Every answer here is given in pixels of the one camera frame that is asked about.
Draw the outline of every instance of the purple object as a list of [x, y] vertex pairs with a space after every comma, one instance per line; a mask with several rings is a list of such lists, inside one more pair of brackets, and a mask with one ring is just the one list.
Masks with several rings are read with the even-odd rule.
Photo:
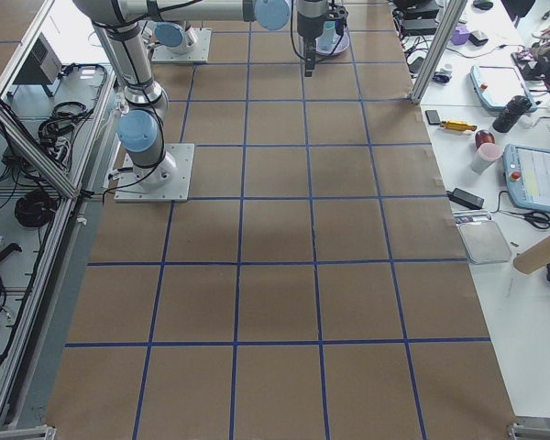
[[468, 41], [469, 36], [470, 32], [468, 32], [467, 27], [465, 25], [458, 25], [456, 26], [452, 37], [450, 37], [450, 41], [452, 41], [452, 44], [460, 46], [461, 44], [465, 44]]

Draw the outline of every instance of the cardboard tube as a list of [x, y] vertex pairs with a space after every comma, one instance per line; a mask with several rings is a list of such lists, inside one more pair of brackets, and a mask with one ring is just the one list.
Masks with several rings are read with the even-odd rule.
[[523, 273], [532, 273], [550, 263], [550, 236], [536, 243], [513, 259], [513, 266]]

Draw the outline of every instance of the black scissors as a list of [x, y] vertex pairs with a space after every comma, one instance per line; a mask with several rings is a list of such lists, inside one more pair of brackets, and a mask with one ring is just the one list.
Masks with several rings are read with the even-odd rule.
[[530, 211], [529, 213], [513, 213], [512, 211], [500, 211], [500, 213], [519, 217], [528, 222], [536, 229], [550, 229], [550, 215], [542, 211]]

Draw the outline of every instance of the yellow tool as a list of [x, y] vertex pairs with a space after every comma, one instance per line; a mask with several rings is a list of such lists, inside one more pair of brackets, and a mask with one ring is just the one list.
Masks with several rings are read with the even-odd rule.
[[456, 131], [475, 131], [477, 129], [477, 126], [472, 126], [465, 121], [442, 121], [440, 127]]

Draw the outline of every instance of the black mouse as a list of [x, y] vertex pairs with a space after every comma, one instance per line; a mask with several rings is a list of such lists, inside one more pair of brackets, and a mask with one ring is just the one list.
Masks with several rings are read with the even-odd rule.
[[489, 11], [493, 7], [493, 2], [490, 0], [475, 0], [473, 6], [481, 11]]

